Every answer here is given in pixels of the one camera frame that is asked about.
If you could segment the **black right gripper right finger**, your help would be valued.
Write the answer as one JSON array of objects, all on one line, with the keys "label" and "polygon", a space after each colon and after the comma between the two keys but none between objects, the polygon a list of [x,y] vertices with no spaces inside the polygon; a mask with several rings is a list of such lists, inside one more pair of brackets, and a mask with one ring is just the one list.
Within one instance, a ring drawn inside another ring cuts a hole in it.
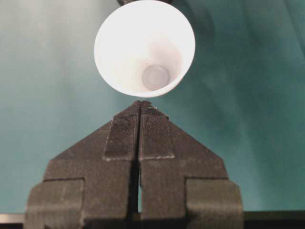
[{"label": "black right gripper right finger", "polygon": [[239,187],[223,160],[147,101],[139,161],[144,229],[241,229]]}]

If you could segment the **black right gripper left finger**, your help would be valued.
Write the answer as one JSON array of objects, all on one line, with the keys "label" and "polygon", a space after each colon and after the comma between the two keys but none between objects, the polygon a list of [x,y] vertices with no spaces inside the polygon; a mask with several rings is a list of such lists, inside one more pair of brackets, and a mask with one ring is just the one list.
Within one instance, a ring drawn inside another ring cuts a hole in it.
[{"label": "black right gripper left finger", "polygon": [[137,209],[136,101],[47,165],[26,208],[28,229],[126,229]]}]

